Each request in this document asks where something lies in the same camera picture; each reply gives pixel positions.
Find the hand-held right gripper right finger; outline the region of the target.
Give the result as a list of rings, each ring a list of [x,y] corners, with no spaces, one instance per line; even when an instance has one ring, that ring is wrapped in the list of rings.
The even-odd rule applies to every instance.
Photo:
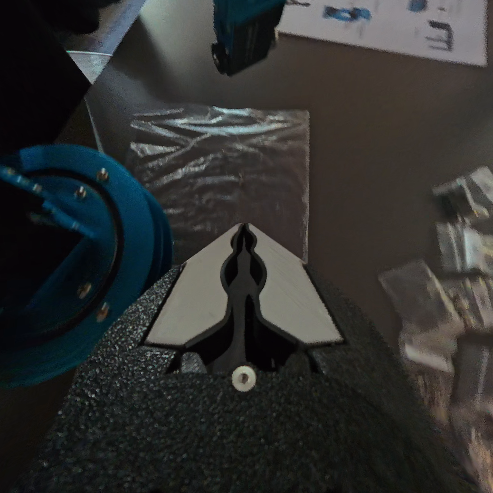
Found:
[[[343,342],[327,306],[306,270],[305,262],[251,223],[251,258],[259,274],[257,312],[272,330],[302,347]]]

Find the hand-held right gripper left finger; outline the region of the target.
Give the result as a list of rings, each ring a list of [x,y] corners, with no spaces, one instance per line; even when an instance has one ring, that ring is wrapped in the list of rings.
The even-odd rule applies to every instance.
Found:
[[[232,240],[242,226],[233,226],[185,262],[145,339],[146,345],[184,348],[223,321],[228,295],[221,270],[234,253]]]

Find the blue robot arm base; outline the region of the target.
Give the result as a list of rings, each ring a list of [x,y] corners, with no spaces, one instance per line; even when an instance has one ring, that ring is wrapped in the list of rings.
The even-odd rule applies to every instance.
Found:
[[[1,156],[1,388],[78,366],[172,260],[162,207],[113,158],[80,145]]]

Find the blue bracket with black servo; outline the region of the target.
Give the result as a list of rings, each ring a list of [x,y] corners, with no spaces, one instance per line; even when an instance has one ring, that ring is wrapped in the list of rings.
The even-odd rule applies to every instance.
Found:
[[[214,64],[229,77],[264,60],[286,1],[213,1]]]

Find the large clear plastic bag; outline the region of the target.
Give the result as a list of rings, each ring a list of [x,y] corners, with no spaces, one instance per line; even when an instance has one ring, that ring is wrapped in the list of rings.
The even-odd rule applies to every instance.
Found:
[[[169,220],[174,265],[238,223],[308,261],[307,110],[172,104],[130,128],[125,166]]]

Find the pile of small screw bags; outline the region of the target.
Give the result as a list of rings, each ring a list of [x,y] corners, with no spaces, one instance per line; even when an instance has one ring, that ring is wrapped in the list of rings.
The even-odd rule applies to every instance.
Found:
[[[379,275],[402,321],[403,363],[481,492],[492,492],[492,167],[432,190],[438,273],[414,260]]]

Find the person's dark clothing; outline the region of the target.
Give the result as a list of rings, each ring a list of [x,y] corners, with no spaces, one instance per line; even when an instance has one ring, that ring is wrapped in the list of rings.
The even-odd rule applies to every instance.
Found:
[[[1,1],[1,155],[51,144],[89,90],[58,35],[91,34],[117,1]]]

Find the open instruction manual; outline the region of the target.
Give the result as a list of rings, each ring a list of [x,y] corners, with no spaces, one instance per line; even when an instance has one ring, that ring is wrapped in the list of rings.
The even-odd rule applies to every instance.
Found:
[[[486,67],[488,1],[287,1],[282,34]]]

